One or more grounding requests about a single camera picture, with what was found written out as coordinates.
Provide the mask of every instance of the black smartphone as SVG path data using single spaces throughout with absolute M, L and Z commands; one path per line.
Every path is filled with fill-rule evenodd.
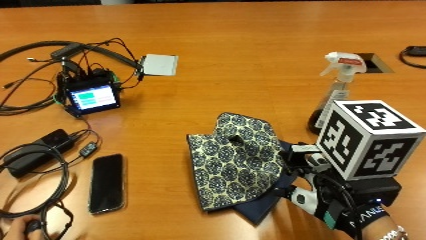
M 121 154 L 93 160 L 89 212 L 101 214 L 125 205 L 125 163 Z

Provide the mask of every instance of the spray bottle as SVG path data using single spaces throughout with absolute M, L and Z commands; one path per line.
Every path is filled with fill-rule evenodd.
M 338 75 L 334 78 L 334 83 L 330 86 L 327 94 L 309 118 L 307 127 L 314 134 L 319 134 L 321 132 L 333 101 L 347 99 L 347 87 L 355 73 L 366 72 L 363 59 L 357 54 L 331 52 L 325 55 L 325 59 L 330 62 L 330 65 L 319 73 L 319 76 L 326 75 L 333 69 L 338 70 Z

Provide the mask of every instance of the black and white pattern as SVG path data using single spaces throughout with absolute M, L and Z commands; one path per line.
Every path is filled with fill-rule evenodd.
M 358 166 L 355 177 L 394 174 L 416 138 L 375 140 Z
M 223 113 L 211 135 L 188 135 L 186 140 L 205 211 L 253 200 L 278 180 L 281 145 L 266 121 Z
M 329 159 L 345 172 L 358 149 L 362 134 L 335 111 L 331 112 L 330 120 L 325 128 L 323 135 L 317 143 L 327 154 Z
M 381 103 L 343 104 L 373 130 L 415 128 L 391 109 Z

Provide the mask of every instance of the apriltag cube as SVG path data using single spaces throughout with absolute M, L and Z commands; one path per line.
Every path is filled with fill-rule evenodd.
M 334 101 L 317 146 L 345 180 L 393 177 L 424 129 L 379 100 Z

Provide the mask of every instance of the white paper square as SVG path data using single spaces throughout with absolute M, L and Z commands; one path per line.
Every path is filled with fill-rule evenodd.
M 174 76 L 177 56 L 146 54 L 144 60 L 144 73 L 146 75 Z

